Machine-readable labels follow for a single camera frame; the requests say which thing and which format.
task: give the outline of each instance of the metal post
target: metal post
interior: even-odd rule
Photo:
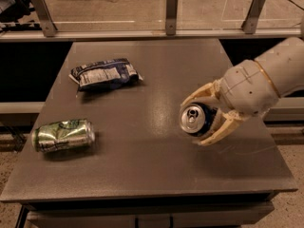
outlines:
[[[52,22],[48,12],[48,7],[45,0],[31,0],[32,5],[35,7],[38,18],[40,20],[40,27],[46,37],[54,36],[57,28]]]
[[[167,0],[166,2],[165,32],[167,35],[176,34],[178,3],[179,0]]]
[[[242,29],[246,34],[254,34],[257,29],[259,15],[266,0],[253,0],[249,8],[246,20],[242,24]]]

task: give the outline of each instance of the floor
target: floor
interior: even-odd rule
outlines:
[[[46,0],[59,30],[157,30],[165,23],[165,0]],[[179,0],[178,29],[238,29],[251,0]],[[304,0],[267,0],[259,28],[299,28]],[[275,210],[246,228],[300,228],[304,223],[304,124],[268,125],[278,148],[294,174],[299,190],[274,198]],[[18,153],[10,135],[0,136],[0,193]],[[0,227],[14,227],[20,206],[0,203]]]

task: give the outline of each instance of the soda can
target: soda can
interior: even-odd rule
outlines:
[[[191,103],[180,110],[180,127],[186,133],[199,137],[210,129],[216,113],[206,104]]]
[[[31,135],[37,152],[90,147],[95,141],[92,123],[87,119],[50,123],[35,129]]]

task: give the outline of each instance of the green soda can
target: green soda can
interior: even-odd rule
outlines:
[[[37,152],[90,147],[95,141],[92,123],[87,119],[50,123],[35,129],[31,135]]]

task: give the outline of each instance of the black plastic wrapper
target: black plastic wrapper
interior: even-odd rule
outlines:
[[[69,77],[79,84],[79,91],[111,90],[142,80],[125,58],[77,66]]]

